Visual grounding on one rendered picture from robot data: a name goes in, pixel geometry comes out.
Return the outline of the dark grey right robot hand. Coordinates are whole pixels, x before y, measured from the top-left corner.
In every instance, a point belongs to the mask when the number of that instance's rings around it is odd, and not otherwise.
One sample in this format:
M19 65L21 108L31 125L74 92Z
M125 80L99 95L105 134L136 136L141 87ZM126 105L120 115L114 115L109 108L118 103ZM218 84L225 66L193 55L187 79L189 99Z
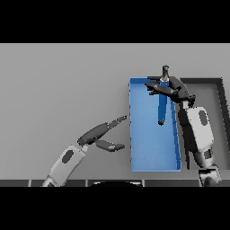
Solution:
M150 91L150 95L161 94L170 97L173 102L188 102L188 107L193 107L196 95L190 94L187 86L177 77L169 76L168 86L163 86L161 77L149 76L148 79L150 82L145 83L145 86Z

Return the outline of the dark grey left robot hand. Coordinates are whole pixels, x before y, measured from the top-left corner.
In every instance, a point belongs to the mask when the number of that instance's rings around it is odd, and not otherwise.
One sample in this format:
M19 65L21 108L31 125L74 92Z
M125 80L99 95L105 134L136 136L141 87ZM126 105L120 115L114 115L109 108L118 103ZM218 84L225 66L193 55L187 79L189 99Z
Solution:
M127 116L122 116L112 122L104 122L94 128L91 128L77 139L77 144L79 146L96 144L97 147L108 152L115 152L123 149L125 147L123 144L114 144L109 141L102 140L102 137L112 128L118 126L121 121L126 119Z

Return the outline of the blue pipe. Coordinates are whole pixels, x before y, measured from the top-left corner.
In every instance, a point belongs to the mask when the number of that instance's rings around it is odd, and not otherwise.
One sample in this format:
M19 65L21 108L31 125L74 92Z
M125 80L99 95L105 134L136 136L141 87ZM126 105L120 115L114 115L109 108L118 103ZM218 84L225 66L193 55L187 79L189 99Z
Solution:
M160 78L160 85L168 87L169 86L169 75L168 75L169 67L167 65L163 66L163 75ZM162 126L165 121L165 114L166 114L166 104L167 104L167 97L165 95L159 95L159 106L158 106L158 124Z

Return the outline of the dark grey bin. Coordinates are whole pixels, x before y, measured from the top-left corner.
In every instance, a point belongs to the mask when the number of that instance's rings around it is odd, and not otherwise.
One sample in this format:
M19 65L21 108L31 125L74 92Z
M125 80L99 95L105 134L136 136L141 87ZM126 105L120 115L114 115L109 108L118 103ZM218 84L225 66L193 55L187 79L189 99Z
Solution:
M208 113L214 135L215 163L221 170L230 170L230 109L227 106L223 80L214 78L182 78L190 93L196 95L195 106Z

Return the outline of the blue bin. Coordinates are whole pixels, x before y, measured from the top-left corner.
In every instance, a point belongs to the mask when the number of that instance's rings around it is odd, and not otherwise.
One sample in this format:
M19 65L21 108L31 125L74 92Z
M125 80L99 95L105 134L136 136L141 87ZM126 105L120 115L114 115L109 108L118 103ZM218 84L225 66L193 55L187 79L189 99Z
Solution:
M164 124L158 124L159 95L145 78L129 78L129 136L133 173L179 172L181 153L175 103L166 98Z

